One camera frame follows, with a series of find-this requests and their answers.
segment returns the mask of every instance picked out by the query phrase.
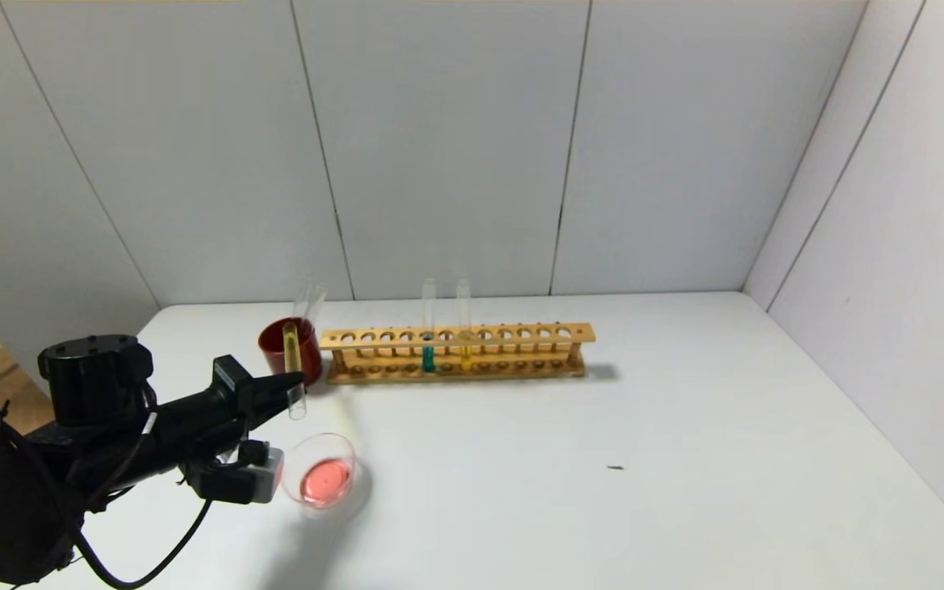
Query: wall seam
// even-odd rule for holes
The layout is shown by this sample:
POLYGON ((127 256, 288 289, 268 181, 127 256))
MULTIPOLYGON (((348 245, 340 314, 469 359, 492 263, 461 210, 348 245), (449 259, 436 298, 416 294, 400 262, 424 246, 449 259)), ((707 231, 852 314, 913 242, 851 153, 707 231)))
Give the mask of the wall seam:
POLYGON ((782 201, 778 203, 778 208, 774 210, 774 216, 771 217, 771 224, 767 225, 767 233, 764 234, 763 242, 760 242, 760 250, 756 251, 756 258, 753 259, 752 265, 749 266, 749 272, 746 273, 745 280, 742 281, 742 288, 738 290, 742 293, 745 292, 745 287, 749 284, 749 276, 752 275, 753 269, 756 268, 756 262, 760 261, 760 254, 764 253, 764 247, 767 246, 767 239, 771 238, 771 232, 774 231, 774 224, 777 223, 778 217, 782 215, 782 209, 786 206, 786 201, 789 201, 789 193, 793 190, 793 184, 797 181, 797 176, 803 166, 803 161, 806 160, 806 153, 810 150, 810 145, 814 142, 818 127, 820 127, 821 120, 825 116, 825 109, 828 109, 828 101, 832 100, 833 93, 836 91, 836 83, 839 83, 840 75, 843 74, 843 67, 847 64, 847 57, 851 55, 851 48, 853 48, 855 41, 858 40, 858 31, 861 30, 862 21, 865 20, 865 11, 869 10, 869 4, 872 1, 873 0, 866 0, 865 4, 862 5, 862 12, 858 15, 858 23, 855 24, 855 31, 851 33, 851 41, 847 44, 847 49, 843 52, 843 59, 840 60, 840 66, 836 69, 836 77, 833 78, 832 85, 828 87, 828 94, 825 96, 825 102, 821 104, 821 111, 818 111, 817 119, 814 120, 814 127, 810 130, 810 137, 806 140, 806 144, 803 145, 801 157, 799 157, 799 161, 796 162, 797 164, 796 168, 793 169, 793 175, 789 178, 789 184, 786 186, 786 192, 782 195, 782 201))
POLYGON ((75 145, 71 144, 71 138, 68 138, 68 134, 64 131, 64 125, 61 123, 60 117, 57 116, 57 112, 53 110, 53 105, 49 102, 49 96, 46 94, 45 88, 42 86, 42 82, 38 76, 34 73, 34 67, 31 65, 31 60, 27 57, 27 52, 24 50, 24 46, 20 43, 20 37, 16 34, 16 29, 12 25, 10 20, 10 15, 7 14, 7 9, 3 6, 2 0, 0 0, 0 11, 2 11, 2 18, 7 22, 7 27, 10 27, 10 34, 14 38, 16 43, 16 49, 20 50, 20 55, 24 58, 24 64, 27 65, 27 70, 31 72, 31 79, 34 79, 34 85, 38 87, 39 93, 42 96, 42 101, 46 104, 46 108, 49 109, 49 115, 53 117, 53 123, 57 124, 57 130, 61 132, 61 137, 64 138, 65 145, 68 146, 68 150, 71 152, 71 157, 75 159, 75 164, 79 165, 79 171, 82 172, 82 176, 86 179, 86 184, 89 186, 89 190, 93 192, 93 197, 97 199, 98 205, 101 206, 101 210, 104 211, 104 216, 108 219, 108 224, 111 225, 111 230, 116 232, 116 238, 119 239, 120 245, 123 247, 123 251, 126 252, 126 256, 130 259, 130 264, 134 265, 138 277, 141 277, 141 281, 145 288, 147 289, 147 295, 151 296, 152 301, 155 303, 157 309, 162 309, 162 304, 158 297, 155 296, 155 291, 151 288, 151 284, 148 283, 147 277, 143 275, 141 271, 141 266, 138 265, 138 262, 134 259, 134 254, 131 253, 130 247, 126 245, 126 240, 123 239, 123 234, 119 231, 119 227, 116 225, 116 221, 111 218, 111 213, 108 212, 107 206, 104 205, 104 199, 101 198, 100 192, 97 191, 97 187, 93 184, 93 179, 90 179, 89 173, 86 172, 86 167, 83 166, 82 160, 79 159, 79 153, 75 150, 75 145))
POLYGON ((818 211, 818 215, 814 218, 814 223, 810 224, 810 230, 806 232, 806 238, 803 238, 803 243, 799 247, 799 250, 796 252, 796 256, 793 258, 792 264, 789 266, 789 270, 786 271, 786 276, 783 276, 782 283, 778 284, 777 291, 774 292, 774 296, 771 298, 771 303, 768 303, 767 312, 770 313, 771 307, 774 306, 774 303, 778 300, 779 296, 782 295, 782 290, 786 287, 786 281, 789 280, 789 276, 792 275, 793 269, 797 267, 797 262, 803 250, 806 249, 806 245, 810 242, 810 236, 814 235, 814 230, 818 227, 818 221, 821 221, 825 214, 825 210, 828 209, 828 204, 833 200, 833 195, 836 194, 837 189, 840 187, 840 182, 843 180, 843 175, 846 174, 847 168, 850 167, 851 161, 854 160, 855 154, 858 152, 858 147, 861 146, 862 139, 865 138, 865 134, 869 132, 869 127, 873 124, 873 117, 876 116, 876 111, 880 108, 880 103, 883 102, 883 98, 887 96, 887 87, 891 86, 892 79, 895 78, 895 72, 898 70, 899 64, 902 63, 902 56, 905 55, 905 49, 910 45, 910 39, 913 38, 913 33, 917 29, 917 23, 920 22, 920 16, 923 14, 924 7, 928 5, 928 0, 923 0, 920 3, 920 7, 917 10, 917 15, 913 18, 913 24, 910 25, 910 31, 906 34, 905 40, 902 42, 901 48, 898 50, 898 57, 895 57, 895 64, 892 65, 891 71, 887 73, 887 79, 883 82, 883 87, 880 89, 880 94, 876 98, 876 102, 873 103, 873 109, 869 112, 868 119, 865 120, 865 125, 862 126, 862 130, 858 133, 858 139, 855 139, 855 146, 851 148, 851 153, 847 154, 847 160, 843 163, 843 168, 840 169, 840 175, 837 176, 836 182, 833 183, 833 189, 828 191, 828 197, 825 198, 825 203, 821 206, 821 209, 818 211))
POLYGON ((566 205, 566 187, 570 180, 570 160, 574 155, 574 127, 578 124, 578 106, 581 102, 581 81, 585 75, 585 53, 588 53, 588 26, 592 23, 592 0, 585 11, 585 35, 581 40, 581 63, 578 66, 578 85, 574 90, 574 116, 570 117, 570 141, 566 144, 566 168, 563 170, 563 190, 559 195, 559 218, 556 220, 556 245, 551 251, 551 275, 548 277, 548 295, 556 284, 556 265, 559 261, 559 235, 563 228, 563 207, 566 205))
POLYGON ((334 223, 338 228, 338 239, 341 240, 341 257, 344 258, 344 270, 348 275, 348 290, 352 292, 352 300, 356 300, 356 283, 352 281, 352 265, 348 264, 348 250, 344 245, 344 232, 341 231, 341 216, 338 213, 338 201, 334 197, 334 181, 330 178, 330 167, 326 163, 326 145, 323 143, 323 131, 319 125, 319 112, 315 110, 315 94, 311 92, 311 74, 308 74, 308 62, 304 57, 304 43, 301 41, 301 27, 297 24, 297 8, 293 0, 289 0, 289 15, 293 18, 293 33, 297 36, 297 52, 301 56, 301 70, 304 70, 304 86, 308 90, 308 102, 311 104, 311 119, 315 121, 315 136, 319 139, 319 153, 323 157, 323 170, 326 172, 326 188, 330 191, 330 205, 334 206, 334 223))

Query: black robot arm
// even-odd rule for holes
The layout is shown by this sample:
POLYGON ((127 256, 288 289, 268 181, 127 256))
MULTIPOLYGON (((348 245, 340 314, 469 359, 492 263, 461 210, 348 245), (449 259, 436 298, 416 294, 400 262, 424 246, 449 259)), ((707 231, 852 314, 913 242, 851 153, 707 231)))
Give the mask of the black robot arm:
POLYGON ((78 544, 102 580, 135 588, 176 556, 210 501, 272 499, 282 453, 247 435, 286 410, 288 391, 303 374, 253 378, 233 357, 218 357, 205 391, 160 406, 147 382, 150 351, 124 335, 53 345, 39 355, 39 369, 55 421, 21 437, 0 417, 0 582, 41 579, 66 565, 78 544), (236 447, 236 462, 218 460, 236 447), (83 513, 104 511, 137 482, 173 467, 206 506, 160 567, 136 583, 121 582, 90 559, 79 532, 83 513))

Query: test tube rack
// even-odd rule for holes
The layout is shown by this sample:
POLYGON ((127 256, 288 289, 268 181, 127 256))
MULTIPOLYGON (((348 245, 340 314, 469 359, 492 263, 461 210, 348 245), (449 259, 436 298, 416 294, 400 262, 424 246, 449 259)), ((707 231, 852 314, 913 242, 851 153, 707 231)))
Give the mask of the test tube rack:
POLYGON ((329 384, 423 384, 432 381, 584 377, 581 344, 594 343, 591 324, 500 324, 461 328, 438 326, 431 339, 417 326, 385 329, 327 329, 319 348, 334 355, 329 384), (423 369, 423 350, 435 350, 435 370, 423 369), (461 367, 469 348, 471 370, 461 367))

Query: red cup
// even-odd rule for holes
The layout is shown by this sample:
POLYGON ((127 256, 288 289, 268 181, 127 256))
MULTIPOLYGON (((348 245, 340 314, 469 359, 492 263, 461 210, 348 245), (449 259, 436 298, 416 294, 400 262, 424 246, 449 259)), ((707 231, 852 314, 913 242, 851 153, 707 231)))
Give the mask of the red cup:
POLYGON ((323 357, 319 352, 319 341, 315 339, 315 326, 300 317, 284 317, 273 321, 257 337, 257 345, 265 353, 272 374, 286 373, 284 345, 282 344, 282 326, 292 321, 297 325, 297 341, 301 348, 301 370, 304 372, 305 386, 314 384, 323 372, 323 357))

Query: white tabletop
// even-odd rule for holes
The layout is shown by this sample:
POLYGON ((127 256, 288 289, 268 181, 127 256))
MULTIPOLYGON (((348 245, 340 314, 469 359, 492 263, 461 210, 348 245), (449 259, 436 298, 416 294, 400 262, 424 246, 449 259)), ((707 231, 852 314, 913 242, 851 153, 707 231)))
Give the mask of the white tabletop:
MULTIPOLYGON (((452 308, 439 303, 439 324, 452 308)), ((288 309, 162 311, 139 334, 160 399, 202 391, 219 355, 266 374, 257 335, 288 309)), ((363 511, 325 526, 281 490, 216 503, 147 587, 944 590, 941 501, 748 297, 476 299, 473 320, 591 321, 588 377, 318 384, 306 419, 279 415, 254 438, 351 436, 371 474, 363 511)), ((319 324, 419 321, 419 302, 331 302, 319 324)), ((175 479, 88 519, 120 578, 146 574, 199 511, 175 479)), ((80 561, 39 588, 98 584, 80 561)))

